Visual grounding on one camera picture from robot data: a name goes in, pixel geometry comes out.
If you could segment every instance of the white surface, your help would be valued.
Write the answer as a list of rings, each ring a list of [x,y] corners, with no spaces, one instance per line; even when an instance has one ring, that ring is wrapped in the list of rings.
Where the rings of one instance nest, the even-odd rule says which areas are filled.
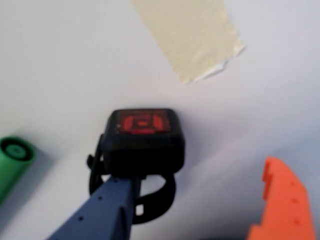
[[[244,236],[267,155],[306,184],[319,235],[320,1],[226,6],[247,49],[183,85],[127,0],[0,1],[0,135],[43,152],[0,209],[0,239],[45,239],[87,199],[87,154],[127,107],[177,110],[187,140],[173,207],[132,240]]]

